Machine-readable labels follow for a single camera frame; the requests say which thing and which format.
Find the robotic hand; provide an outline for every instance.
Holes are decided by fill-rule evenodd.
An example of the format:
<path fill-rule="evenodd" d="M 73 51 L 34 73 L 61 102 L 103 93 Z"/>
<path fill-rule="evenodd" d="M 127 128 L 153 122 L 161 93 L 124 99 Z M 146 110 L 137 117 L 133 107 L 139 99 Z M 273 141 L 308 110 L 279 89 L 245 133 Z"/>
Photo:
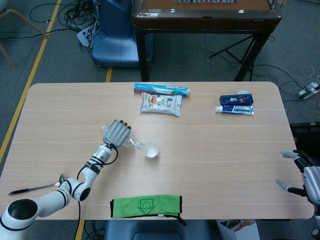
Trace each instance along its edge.
<path fill-rule="evenodd" d="M 320 227 L 320 166 L 317 166 L 311 157 L 303 151 L 283 151 L 281 154 L 284 158 L 294 160 L 301 172 L 304 184 L 303 189 L 287 186 L 279 179 L 276 180 L 277 184 L 289 193 L 307 197 L 308 201 L 314 205 L 314 216 Z M 320 239 L 319 229 L 314 229 L 312 235 Z"/>
<path fill-rule="evenodd" d="M 23 240 L 27 229 L 37 217 L 45 218 L 63 209 L 70 203 L 71 197 L 77 201 L 85 200 L 102 168 L 117 159 L 118 148 L 130 132 L 131 127 L 126 122 L 115 120 L 103 136 L 104 144 L 100 145 L 90 160 L 85 163 L 77 178 L 68 178 L 58 190 L 44 196 L 11 203 L 0 217 L 0 239 Z M 112 150 L 115 150 L 117 155 L 112 162 L 108 162 Z M 78 180 L 80 173 L 84 176 L 85 182 Z"/>

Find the green towel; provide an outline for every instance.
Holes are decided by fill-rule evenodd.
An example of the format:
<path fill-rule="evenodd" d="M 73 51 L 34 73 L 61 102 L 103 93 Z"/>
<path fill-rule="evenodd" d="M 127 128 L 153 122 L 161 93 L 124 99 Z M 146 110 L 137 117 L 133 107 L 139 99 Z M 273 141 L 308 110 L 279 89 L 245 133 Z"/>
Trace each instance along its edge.
<path fill-rule="evenodd" d="M 182 196 L 153 195 L 116 198 L 110 202 L 110 207 L 112 218 L 173 217 L 182 225 L 187 225 L 180 217 Z"/>

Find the gray carpet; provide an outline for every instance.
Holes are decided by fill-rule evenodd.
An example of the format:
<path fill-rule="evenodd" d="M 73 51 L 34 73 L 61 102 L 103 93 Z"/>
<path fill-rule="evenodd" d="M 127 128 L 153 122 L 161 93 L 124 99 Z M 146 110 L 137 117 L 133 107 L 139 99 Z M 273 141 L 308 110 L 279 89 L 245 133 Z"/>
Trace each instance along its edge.
<path fill-rule="evenodd" d="M 37 0 L 10 1 L 9 8 L 19 11 L 29 17 L 30 10 L 41 4 Z M 50 19 L 54 5 L 46 5 L 33 13 L 38 21 Z M 270 64 L 287 71 L 297 81 L 307 85 L 309 80 L 303 75 L 307 65 L 314 66 L 320 72 L 320 4 L 303 0 L 289 0 L 282 8 L 283 19 L 272 34 L 275 41 L 268 41 L 256 60 L 256 64 Z M 48 23 L 36 23 L 46 30 Z M 56 20 L 53 29 L 60 28 Z M 12 16 L 0 19 L 0 39 L 11 37 L 26 37 L 38 34 L 33 28 L 19 22 Z M 243 38 L 243 35 L 218 34 L 157 34 L 155 38 L 155 58 L 150 69 L 152 82 L 170 81 L 232 81 L 240 66 L 223 53 L 209 61 L 211 52 L 217 52 Z M 13 58 L 17 67 L 12 68 L 0 54 L 0 143 L 16 110 L 21 94 L 28 80 L 29 74 L 38 54 L 42 38 L 28 40 L 4 41 L 3 47 Z M 238 45 L 231 51 L 241 56 L 249 43 Z M 76 33 L 64 30 L 50 36 L 45 47 L 32 84 L 35 83 L 77 83 L 104 82 L 107 69 L 93 64 L 89 52 L 82 52 Z M 256 66 L 256 76 L 253 81 L 271 81 L 278 86 L 291 79 L 278 69 L 268 66 Z M 112 72 L 112 82 L 139 82 L 140 72 L 137 68 L 115 68 Z M 300 88 L 289 82 L 282 87 L 283 100 L 295 99 Z M 316 107 L 318 96 L 304 101 L 287 101 L 284 106 L 290 123 L 320 122 L 320 110 Z M 3 168 L 7 154 L 5 154 L 0 171 Z M 311 231 L 316 227 L 315 220 L 261 221 L 257 220 L 260 239 L 293 239 L 311 240 Z M 73 239 L 76 221 L 37 220 L 30 228 L 27 239 Z M 212 239 L 221 239 L 215 225 L 212 225 Z"/>

